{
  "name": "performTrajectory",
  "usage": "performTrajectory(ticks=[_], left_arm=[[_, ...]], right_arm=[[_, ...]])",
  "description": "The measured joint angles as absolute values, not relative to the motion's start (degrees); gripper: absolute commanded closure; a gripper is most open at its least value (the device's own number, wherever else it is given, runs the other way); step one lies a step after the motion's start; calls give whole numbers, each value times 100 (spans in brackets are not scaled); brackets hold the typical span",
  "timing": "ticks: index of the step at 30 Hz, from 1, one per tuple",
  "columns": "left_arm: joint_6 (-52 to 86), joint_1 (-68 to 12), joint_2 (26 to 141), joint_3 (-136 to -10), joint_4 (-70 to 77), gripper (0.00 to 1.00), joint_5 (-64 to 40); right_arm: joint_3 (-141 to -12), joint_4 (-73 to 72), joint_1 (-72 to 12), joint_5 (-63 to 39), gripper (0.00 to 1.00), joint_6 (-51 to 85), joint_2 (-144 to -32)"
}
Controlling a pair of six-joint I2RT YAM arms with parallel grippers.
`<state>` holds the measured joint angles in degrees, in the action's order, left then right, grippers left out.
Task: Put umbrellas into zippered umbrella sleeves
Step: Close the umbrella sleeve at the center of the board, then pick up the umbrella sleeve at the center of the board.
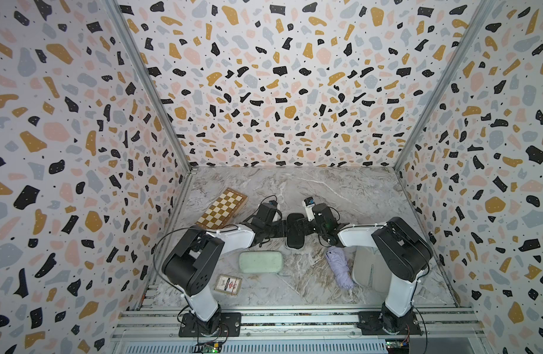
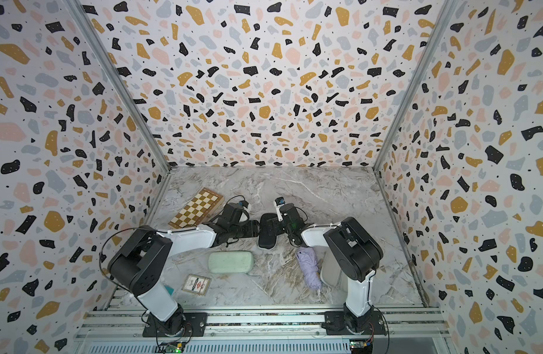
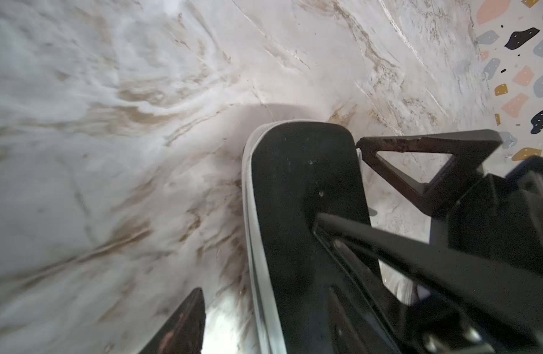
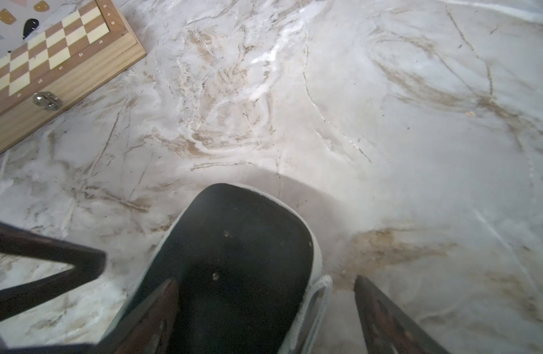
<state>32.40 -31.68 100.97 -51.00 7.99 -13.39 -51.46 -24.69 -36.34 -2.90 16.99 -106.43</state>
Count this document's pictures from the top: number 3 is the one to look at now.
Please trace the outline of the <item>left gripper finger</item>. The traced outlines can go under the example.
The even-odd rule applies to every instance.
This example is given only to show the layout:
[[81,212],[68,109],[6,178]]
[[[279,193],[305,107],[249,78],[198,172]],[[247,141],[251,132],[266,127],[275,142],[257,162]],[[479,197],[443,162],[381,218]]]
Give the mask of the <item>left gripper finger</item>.
[[197,287],[189,293],[140,354],[200,354],[206,318],[203,290]]

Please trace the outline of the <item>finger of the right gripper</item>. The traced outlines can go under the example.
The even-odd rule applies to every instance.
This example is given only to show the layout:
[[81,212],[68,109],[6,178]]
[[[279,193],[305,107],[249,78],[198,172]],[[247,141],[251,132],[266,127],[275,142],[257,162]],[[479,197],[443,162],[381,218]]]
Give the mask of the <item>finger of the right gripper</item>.
[[363,137],[362,160],[429,217],[447,212],[483,177],[482,164],[503,144],[493,130],[407,137]]
[[543,327],[543,277],[320,213],[318,227],[450,299],[480,327]]

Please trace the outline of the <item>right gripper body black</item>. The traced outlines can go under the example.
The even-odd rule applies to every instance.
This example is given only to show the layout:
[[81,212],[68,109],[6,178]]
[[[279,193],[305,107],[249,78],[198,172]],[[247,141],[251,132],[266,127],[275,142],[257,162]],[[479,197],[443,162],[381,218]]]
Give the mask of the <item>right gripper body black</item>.
[[[528,159],[504,178],[485,177],[451,208],[445,232],[429,245],[543,277],[543,158]],[[428,290],[404,320],[404,341],[416,352],[543,353],[543,327],[480,327]]]

